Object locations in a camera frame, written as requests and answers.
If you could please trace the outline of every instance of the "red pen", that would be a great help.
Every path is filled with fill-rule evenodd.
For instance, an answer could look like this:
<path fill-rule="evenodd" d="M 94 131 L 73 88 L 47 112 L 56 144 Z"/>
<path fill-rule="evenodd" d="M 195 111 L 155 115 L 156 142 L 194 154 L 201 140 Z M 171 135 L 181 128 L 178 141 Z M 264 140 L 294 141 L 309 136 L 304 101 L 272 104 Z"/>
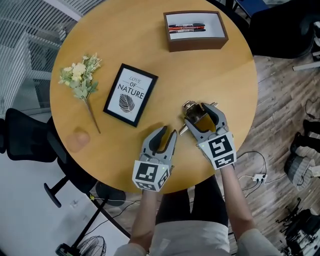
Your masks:
<path fill-rule="evenodd" d="M 203 30 L 205 26 L 177 26 L 177 27 L 169 27 L 169 31 L 175 31 L 175 30 L 194 30 L 194 29 L 200 29 Z"/>

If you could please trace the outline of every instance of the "power strip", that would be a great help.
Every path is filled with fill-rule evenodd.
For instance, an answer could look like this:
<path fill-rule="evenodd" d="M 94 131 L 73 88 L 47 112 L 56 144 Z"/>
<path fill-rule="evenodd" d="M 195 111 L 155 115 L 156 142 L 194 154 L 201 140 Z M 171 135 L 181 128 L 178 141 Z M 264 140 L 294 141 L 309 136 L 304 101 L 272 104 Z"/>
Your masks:
<path fill-rule="evenodd" d="M 267 174 L 256 173 L 252 179 L 254 182 L 261 182 L 263 180 L 263 184 L 265 184 L 267 177 Z"/>

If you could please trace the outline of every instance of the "brown box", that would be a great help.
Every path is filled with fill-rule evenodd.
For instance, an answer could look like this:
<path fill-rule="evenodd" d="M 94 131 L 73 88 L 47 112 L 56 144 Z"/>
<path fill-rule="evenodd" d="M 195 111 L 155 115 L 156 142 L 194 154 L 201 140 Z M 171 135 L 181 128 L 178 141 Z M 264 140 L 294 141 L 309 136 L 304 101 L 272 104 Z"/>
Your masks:
<path fill-rule="evenodd" d="M 163 15 L 169 52 L 221 49 L 229 39 L 218 11 L 185 10 Z M 195 23 L 205 24 L 206 31 L 169 33 L 169 25 Z"/>

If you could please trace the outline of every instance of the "leaf illustration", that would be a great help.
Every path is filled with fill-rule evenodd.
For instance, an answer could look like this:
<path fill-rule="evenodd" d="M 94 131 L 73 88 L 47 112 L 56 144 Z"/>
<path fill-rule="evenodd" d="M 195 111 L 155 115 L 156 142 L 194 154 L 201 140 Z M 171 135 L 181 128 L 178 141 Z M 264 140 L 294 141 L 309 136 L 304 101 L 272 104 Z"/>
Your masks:
<path fill-rule="evenodd" d="M 120 94 L 119 106 L 123 112 L 131 112 L 135 108 L 134 100 L 127 94 Z"/>

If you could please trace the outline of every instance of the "white floor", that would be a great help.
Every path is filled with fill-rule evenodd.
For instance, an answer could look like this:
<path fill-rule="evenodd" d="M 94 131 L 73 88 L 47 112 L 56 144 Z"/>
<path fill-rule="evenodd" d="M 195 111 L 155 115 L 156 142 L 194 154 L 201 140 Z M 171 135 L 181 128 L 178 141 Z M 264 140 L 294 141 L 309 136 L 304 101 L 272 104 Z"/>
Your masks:
<path fill-rule="evenodd" d="M 70 182 L 57 193 L 62 204 L 57 208 L 44 183 L 52 187 L 63 177 L 56 161 L 11 161 L 0 154 L 0 250 L 5 255 L 54 256 L 59 244 L 71 246 L 77 239 L 97 208 Z M 90 230 L 106 220 L 100 213 Z M 91 236 L 104 237 L 107 256 L 129 241 L 110 221 L 86 238 Z"/>

